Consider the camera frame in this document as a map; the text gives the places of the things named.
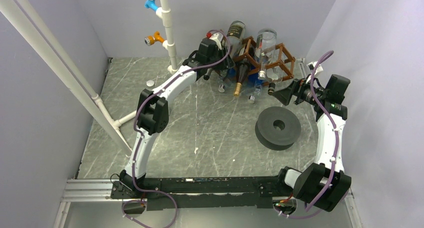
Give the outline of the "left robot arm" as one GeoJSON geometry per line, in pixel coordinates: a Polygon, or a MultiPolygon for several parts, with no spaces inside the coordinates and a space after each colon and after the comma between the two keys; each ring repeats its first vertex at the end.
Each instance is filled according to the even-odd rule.
{"type": "Polygon", "coordinates": [[[144,179],[153,144],[169,123],[169,105],[187,87],[204,76],[208,70],[221,71],[227,67],[231,42],[204,38],[199,48],[186,58],[180,68],[153,90],[140,93],[133,129],[136,140],[128,164],[119,174],[120,185],[132,198],[147,192],[144,179]]]}

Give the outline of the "clear bottle dark label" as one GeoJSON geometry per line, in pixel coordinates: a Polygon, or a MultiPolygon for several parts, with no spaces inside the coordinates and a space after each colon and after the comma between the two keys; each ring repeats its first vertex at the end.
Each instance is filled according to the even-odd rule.
{"type": "Polygon", "coordinates": [[[230,57],[233,58],[241,47],[246,32],[246,25],[242,21],[233,21],[229,26],[227,38],[231,44],[230,57]]]}

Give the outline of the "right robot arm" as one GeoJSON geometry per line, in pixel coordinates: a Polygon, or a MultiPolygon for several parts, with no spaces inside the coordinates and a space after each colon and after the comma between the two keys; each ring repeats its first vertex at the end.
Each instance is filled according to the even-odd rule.
{"type": "Polygon", "coordinates": [[[317,151],[314,162],[303,172],[285,167],[275,188],[281,195],[292,192],[293,197],[306,203],[306,210],[315,206],[331,212],[347,194],[352,179],[345,174],[342,162],[342,136],[348,109],[342,105],[350,79],[331,75],[325,87],[314,87],[317,78],[294,79],[286,88],[268,86],[268,94],[287,106],[292,96],[295,104],[307,102],[316,112],[318,128],[317,151]]]}

